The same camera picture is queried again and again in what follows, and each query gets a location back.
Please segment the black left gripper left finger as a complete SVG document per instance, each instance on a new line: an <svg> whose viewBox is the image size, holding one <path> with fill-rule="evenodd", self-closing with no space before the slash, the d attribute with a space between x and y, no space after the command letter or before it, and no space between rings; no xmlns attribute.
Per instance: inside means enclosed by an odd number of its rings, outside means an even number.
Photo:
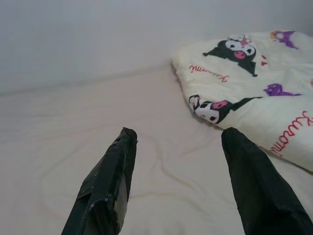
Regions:
<svg viewBox="0 0 313 235"><path fill-rule="evenodd" d="M120 233L130 196L136 145L136 132L122 128L105 155L84 179L62 234Z"/></svg>

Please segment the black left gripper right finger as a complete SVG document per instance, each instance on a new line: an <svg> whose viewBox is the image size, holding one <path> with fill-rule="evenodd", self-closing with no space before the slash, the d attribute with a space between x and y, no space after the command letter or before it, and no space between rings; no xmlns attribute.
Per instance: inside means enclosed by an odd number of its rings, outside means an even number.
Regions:
<svg viewBox="0 0 313 235"><path fill-rule="evenodd" d="M311 235L313 223L268 156L235 128L222 132L234 198L247 235Z"/></svg>

